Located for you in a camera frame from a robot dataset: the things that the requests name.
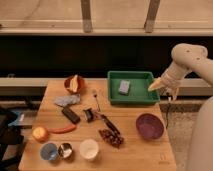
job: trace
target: white cup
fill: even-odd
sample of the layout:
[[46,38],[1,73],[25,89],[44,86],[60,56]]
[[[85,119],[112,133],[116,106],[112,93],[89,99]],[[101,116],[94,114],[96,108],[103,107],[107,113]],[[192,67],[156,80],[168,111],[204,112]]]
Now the white cup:
[[93,139],[86,139],[80,144],[80,154],[87,161],[94,161],[99,152],[98,143]]

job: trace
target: dark brown object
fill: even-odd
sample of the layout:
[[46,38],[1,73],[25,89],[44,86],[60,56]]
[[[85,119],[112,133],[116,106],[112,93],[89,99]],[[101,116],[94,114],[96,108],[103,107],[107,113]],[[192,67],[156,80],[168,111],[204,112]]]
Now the dark brown object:
[[73,79],[74,75],[68,77],[65,81],[64,81],[64,87],[66,88],[66,90],[70,93],[70,94],[77,94],[79,93],[84,87],[85,87],[85,81],[84,78],[78,75],[78,89],[77,92],[73,92],[70,89],[70,81],[71,79]]
[[146,140],[160,138],[164,132],[161,120],[150,113],[144,113],[137,118],[136,128]]
[[68,106],[64,107],[62,109],[62,113],[73,123],[73,124],[77,124],[78,122],[80,122],[80,117],[74,112],[72,111]]
[[109,129],[99,130],[99,134],[105,142],[116,148],[119,148],[120,145],[124,142],[124,138],[121,137],[120,134],[116,134],[115,132]]

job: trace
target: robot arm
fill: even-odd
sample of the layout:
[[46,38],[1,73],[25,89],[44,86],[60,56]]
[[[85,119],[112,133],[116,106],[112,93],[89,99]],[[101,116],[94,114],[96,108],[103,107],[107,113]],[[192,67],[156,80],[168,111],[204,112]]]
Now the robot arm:
[[178,44],[171,52],[173,62],[166,71],[149,86],[149,91],[162,87],[167,88],[176,99],[181,80],[194,71],[213,86],[213,61],[207,58],[208,51],[204,46]]
[[[207,58],[207,49],[199,45],[178,44],[172,50],[173,62],[149,91],[166,87],[173,99],[178,94],[181,80],[191,71],[213,86],[213,61]],[[213,97],[200,108],[194,124],[186,171],[213,170]]]

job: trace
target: food item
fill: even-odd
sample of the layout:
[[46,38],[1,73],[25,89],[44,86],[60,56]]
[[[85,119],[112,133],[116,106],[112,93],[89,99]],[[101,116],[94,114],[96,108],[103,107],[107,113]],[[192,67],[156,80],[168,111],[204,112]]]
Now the food item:
[[70,80],[70,90],[73,91],[74,93],[77,92],[77,90],[78,90],[78,75],[75,75]]
[[103,140],[113,147],[119,148],[119,146],[124,142],[124,138],[121,137],[120,134],[116,134],[109,129],[99,130],[99,133]]
[[71,132],[75,129],[76,129],[76,125],[70,124],[70,125],[68,125],[67,127],[64,127],[64,128],[49,129],[49,132],[53,133],[53,134],[63,134],[63,133]]
[[121,80],[118,92],[123,95],[127,95],[129,92],[130,81]]
[[73,123],[77,124],[78,122],[81,121],[81,118],[74,112],[72,111],[69,107],[64,107],[62,109],[62,113]]
[[44,142],[49,138],[49,132],[43,126],[38,126],[38,127],[34,128],[32,135],[39,142]]

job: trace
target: metal bar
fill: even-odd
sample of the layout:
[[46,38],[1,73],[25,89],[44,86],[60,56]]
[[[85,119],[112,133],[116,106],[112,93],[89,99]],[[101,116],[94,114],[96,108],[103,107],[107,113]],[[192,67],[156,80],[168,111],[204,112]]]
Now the metal bar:
[[158,12],[159,5],[160,5],[160,0],[150,0],[149,10],[148,10],[146,22],[145,22],[145,25],[144,25],[146,33],[153,32],[153,28],[154,28],[155,19],[156,19],[156,15],[157,15],[157,12]]
[[92,32],[90,0],[81,0],[81,11],[82,11],[84,32],[90,33]]

